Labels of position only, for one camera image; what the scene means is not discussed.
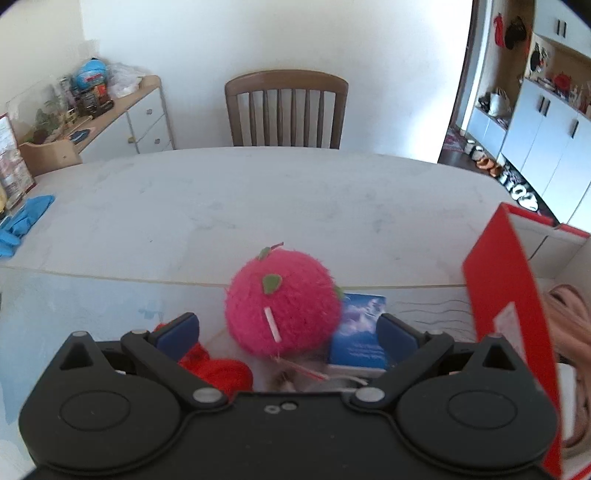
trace pink plush apple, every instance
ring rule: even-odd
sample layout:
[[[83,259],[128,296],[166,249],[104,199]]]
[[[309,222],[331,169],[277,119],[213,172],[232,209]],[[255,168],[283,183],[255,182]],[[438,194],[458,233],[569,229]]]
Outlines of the pink plush apple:
[[[338,327],[341,298],[318,260],[266,247],[232,279],[226,297],[228,331],[254,355],[315,349]]]

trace wooden chair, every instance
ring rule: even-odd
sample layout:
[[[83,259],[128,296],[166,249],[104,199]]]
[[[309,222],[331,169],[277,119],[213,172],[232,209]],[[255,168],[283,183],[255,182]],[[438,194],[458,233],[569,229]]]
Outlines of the wooden chair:
[[[277,144],[283,145],[283,105],[281,91],[291,89],[291,146],[296,145],[296,90],[305,90],[306,99],[304,103],[304,146],[309,147],[310,143],[310,91],[319,90],[320,100],[316,122],[316,147],[322,146],[322,130],[324,123],[324,92],[335,94],[335,109],[332,121],[332,132],[330,134],[330,148],[339,148],[340,136],[343,131],[343,120],[345,119],[345,103],[349,84],[342,78],[328,73],[313,72],[311,70],[267,70],[242,75],[226,84],[226,103],[228,105],[228,116],[230,118],[230,129],[232,130],[232,141],[235,147],[243,147],[242,126],[240,122],[240,111],[238,108],[238,95],[248,93],[248,111],[251,133],[251,143],[257,145],[256,140],[256,116],[254,92],[262,91],[262,124],[265,145],[270,144],[270,121],[269,121],[269,90],[277,91]]]

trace green felt leaf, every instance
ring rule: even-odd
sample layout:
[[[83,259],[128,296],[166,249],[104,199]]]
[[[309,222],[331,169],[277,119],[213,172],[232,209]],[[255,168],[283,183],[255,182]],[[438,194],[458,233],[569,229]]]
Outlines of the green felt leaf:
[[[269,255],[271,253],[271,247],[265,247],[261,250],[261,253],[258,254],[258,259],[259,260],[264,260],[267,258],[267,255]]]
[[[343,301],[345,299],[345,292],[343,292],[343,290],[338,285],[333,285],[333,289],[339,300]]]
[[[262,290],[265,295],[271,295],[275,290],[279,288],[282,282],[281,275],[275,273],[269,273],[262,278]]]

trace cabinet door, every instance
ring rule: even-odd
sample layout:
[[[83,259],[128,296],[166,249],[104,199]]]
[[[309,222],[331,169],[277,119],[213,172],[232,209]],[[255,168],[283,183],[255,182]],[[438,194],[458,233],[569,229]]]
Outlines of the cabinet door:
[[[521,174],[543,195],[558,166],[560,157],[571,140],[577,112],[559,98],[548,98],[542,108],[544,119],[527,155]]]
[[[587,188],[583,199],[569,220],[569,225],[591,232],[591,188]]]
[[[544,118],[539,111],[542,100],[545,99],[544,95],[547,95],[547,92],[542,87],[529,80],[523,81],[509,130],[501,148],[503,156],[517,170],[523,167]]]
[[[501,151],[501,145],[503,144],[505,135],[505,129],[491,118],[481,143],[484,149],[490,153],[495,160],[499,157],[499,152]]]
[[[572,140],[566,145],[554,176],[542,195],[561,223],[569,221],[591,183],[591,121],[582,115],[573,125]]]
[[[164,115],[160,89],[156,88],[129,109],[129,121],[135,139],[141,140],[150,128]]]
[[[484,136],[486,135],[486,130],[488,129],[488,123],[490,120],[491,119],[486,113],[474,107],[472,110],[472,115],[470,116],[470,121],[468,122],[468,127],[466,128],[466,132],[468,132],[474,138],[474,140],[481,144],[484,140]]]
[[[560,0],[535,3],[534,32],[585,55],[591,52],[591,30]]]
[[[121,115],[80,152],[82,163],[137,155],[127,113]]]

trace blue gripper pad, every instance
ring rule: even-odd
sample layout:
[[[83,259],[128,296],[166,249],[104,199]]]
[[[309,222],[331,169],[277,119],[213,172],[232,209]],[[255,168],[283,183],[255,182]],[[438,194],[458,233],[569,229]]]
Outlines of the blue gripper pad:
[[[148,341],[167,357],[178,362],[199,341],[199,320],[194,313],[184,313],[151,333]]]
[[[375,333],[380,347],[386,352],[390,366],[406,360],[425,342],[422,333],[389,313],[380,316]]]

